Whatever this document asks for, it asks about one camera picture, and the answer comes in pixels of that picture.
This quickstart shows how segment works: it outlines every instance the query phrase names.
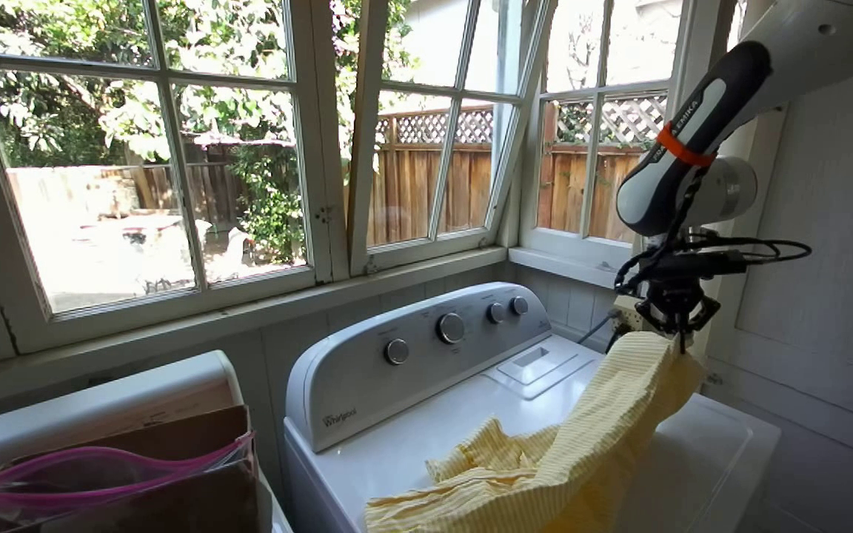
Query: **cable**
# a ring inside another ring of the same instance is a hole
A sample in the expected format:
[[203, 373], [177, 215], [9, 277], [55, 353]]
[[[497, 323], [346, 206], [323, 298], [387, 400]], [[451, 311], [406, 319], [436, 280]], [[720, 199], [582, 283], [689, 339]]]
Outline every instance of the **cable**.
[[[741, 250], [737, 246], [763, 246], [771, 253]], [[757, 239], [757, 237], [720, 237], [720, 234], [704, 234], [701, 239], [685, 239], [674, 247], [680, 250], [707, 250], [707, 247], [728, 247], [747, 256], [747, 265], [757, 262], [781, 262], [781, 259], [800, 259], [811, 253], [811, 246], [796, 242], [796, 239]]]
[[608, 314], [597, 319], [597, 326], [593, 326], [585, 335], [577, 338], [577, 342], [590, 339], [590, 338], [593, 338], [594, 332], [600, 332], [605, 323], [611, 323], [612, 317], [617, 317], [617, 311], [608, 311]]

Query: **window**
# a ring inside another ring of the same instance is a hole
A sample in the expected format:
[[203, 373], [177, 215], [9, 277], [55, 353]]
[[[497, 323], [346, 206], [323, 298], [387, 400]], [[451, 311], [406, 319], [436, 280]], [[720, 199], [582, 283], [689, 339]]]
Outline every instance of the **window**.
[[0, 3], [0, 298], [17, 345], [337, 277], [332, 76], [320, 0]]
[[600, 262], [631, 253], [617, 187], [667, 116], [680, 0], [560, 0], [528, 156], [523, 247]]
[[491, 246], [508, 191], [523, 247], [612, 273], [631, 253], [612, 182], [664, 113], [679, 16], [679, 0], [0, 3], [0, 357]]
[[351, 273], [491, 242], [553, 3], [365, 5]]

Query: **washing machine control panel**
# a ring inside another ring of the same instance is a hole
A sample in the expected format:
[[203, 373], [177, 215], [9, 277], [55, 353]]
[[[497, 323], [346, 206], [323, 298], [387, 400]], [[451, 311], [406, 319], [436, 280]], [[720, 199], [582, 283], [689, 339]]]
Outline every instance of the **washing machine control panel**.
[[474, 283], [346, 326], [286, 379], [286, 418], [326, 450], [551, 335], [522, 283]]

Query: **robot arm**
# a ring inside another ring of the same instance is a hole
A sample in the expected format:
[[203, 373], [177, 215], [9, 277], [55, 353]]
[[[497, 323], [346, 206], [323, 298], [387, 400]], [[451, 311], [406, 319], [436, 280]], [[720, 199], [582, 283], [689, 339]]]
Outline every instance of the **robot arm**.
[[741, 179], [747, 163], [713, 159], [720, 142], [757, 113], [853, 73], [853, 0], [778, 0], [754, 30], [728, 51], [661, 130], [657, 145], [634, 165], [617, 196], [620, 218], [654, 246], [620, 273], [620, 292], [643, 298], [639, 314], [661, 332], [686, 338], [701, 329], [716, 301], [698, 277], [744, 273], [747, 250], [735, 246], [809, 246], [788, 239], [686, 237], [701, 222], [737, 215], [754, 191]]

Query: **white wall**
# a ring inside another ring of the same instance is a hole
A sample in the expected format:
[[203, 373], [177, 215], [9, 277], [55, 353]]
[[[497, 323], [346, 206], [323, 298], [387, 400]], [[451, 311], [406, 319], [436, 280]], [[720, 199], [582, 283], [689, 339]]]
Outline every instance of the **white wall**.
[[560, 274], [547, 274], [535, 268], [514, 268], [513, 277], [538, 292], [551, 317], [551, 326], [566, 338], [585, 335], [593, 326], [597, 326], [608, 317], [612, 305], [611, 290], [581, 283], [571, 277], [560, 277]]
[[707, 390], [781, 425], [771, 530], [853, 530], [853, 79], [785, 117], [760, 237], [814, 246], [747, 274]]

